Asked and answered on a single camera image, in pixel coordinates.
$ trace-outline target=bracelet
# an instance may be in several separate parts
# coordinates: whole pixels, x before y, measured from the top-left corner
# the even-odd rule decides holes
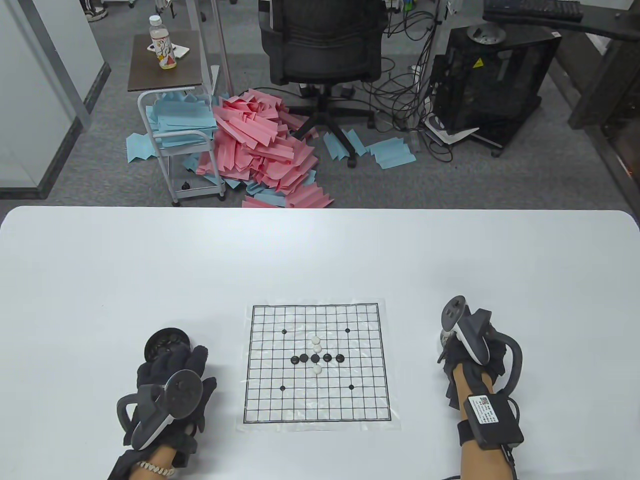
[[[144,460],[139,461],[138,466],[140,468],[144,468],[145,470],[149,470],[150,472],[153,472],[158,475],[162,475],[163,477],[167,477],[167,478],[169,478],[175,473],[175,468],[161,468],[161,467],[158,467],[157,465],[153,465]]]

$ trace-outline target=sticker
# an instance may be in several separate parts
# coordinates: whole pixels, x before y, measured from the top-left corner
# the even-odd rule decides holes
[[[471,404],[471,408],[474,409],[480,424],[499,423],[498,417],[495,416],[495,412],[491,406],[491,402],[489,402],[489,397],[486,395],[469,397],[469,403]]]

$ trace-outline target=keyboard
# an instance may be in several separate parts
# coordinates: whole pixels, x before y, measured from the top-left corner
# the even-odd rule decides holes
[[[484,12],[573,22],[584,16],[580,2],[570,0],[484,0]]]

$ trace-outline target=gomoku board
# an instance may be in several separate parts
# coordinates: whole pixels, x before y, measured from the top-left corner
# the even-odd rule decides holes
[[[380,323],[377,303],[253,306],[244,423],[390,422]]]

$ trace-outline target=black office chair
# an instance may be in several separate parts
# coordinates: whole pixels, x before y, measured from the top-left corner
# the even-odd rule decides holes
[[[378,80],[382,70],[382,33],[388,17],[381,0],[259,1],[262,48],[269,56],[271,82],[323,85],[315,106],[290,107],[309,119],[294,134],[302,139],[311,128],[325,125],[349,152],[356,152],[334,117],[364,117],[375,128],[374,111],[330,106],[332,87],[343,82]]]

